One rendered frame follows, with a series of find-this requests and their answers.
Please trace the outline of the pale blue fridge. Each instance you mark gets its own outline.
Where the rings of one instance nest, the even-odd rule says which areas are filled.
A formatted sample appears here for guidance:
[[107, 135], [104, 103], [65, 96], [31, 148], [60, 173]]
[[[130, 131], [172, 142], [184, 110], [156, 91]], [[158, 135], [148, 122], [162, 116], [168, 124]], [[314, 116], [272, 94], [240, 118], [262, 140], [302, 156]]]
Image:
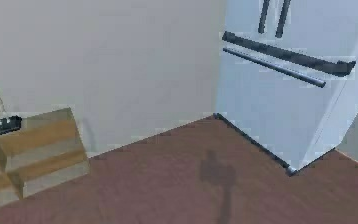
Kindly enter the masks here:
[[217, 113], [295, 173], [338, 146], [358, 113], [358, 0], [227, 0], [223, 48], [326, 81], [323, 88], [221, 52]]

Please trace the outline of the small black object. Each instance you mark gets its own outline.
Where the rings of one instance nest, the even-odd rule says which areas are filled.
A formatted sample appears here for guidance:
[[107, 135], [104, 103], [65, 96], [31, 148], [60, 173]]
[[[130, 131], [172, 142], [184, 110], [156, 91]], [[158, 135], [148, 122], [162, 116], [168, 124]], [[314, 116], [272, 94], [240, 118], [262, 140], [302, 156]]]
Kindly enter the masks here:
[[0, 120], [0, 135], [11, 133], [21, 129], [22, 118], [11, 116]]

